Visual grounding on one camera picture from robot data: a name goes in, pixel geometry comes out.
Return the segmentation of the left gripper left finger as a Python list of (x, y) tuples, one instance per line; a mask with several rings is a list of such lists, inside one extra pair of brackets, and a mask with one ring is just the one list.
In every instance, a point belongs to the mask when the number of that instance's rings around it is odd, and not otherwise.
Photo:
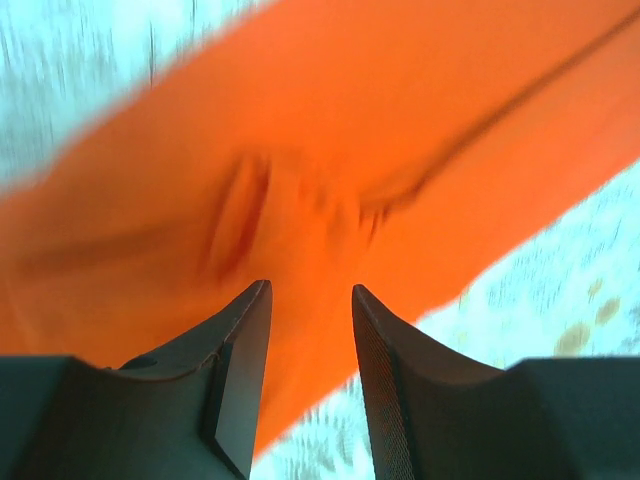
[(118, 369), (73, 356), (1, 360), (5, 479), (246, 479), (272, 310), (257, 281)]

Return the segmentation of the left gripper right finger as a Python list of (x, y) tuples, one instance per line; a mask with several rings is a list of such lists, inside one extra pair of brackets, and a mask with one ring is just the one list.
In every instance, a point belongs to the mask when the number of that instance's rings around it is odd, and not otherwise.
[(475, 361), (352, 292), (379, 479), (635, 479), (639, 361)]

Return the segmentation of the orange t-shirt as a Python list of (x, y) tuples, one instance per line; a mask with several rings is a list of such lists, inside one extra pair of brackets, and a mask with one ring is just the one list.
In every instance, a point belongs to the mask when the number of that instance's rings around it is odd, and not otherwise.
[(1, 350), (115, 366), (273, 288), (265, 449), (639, 154), (635, 1), (277, 1), (1, 200)]

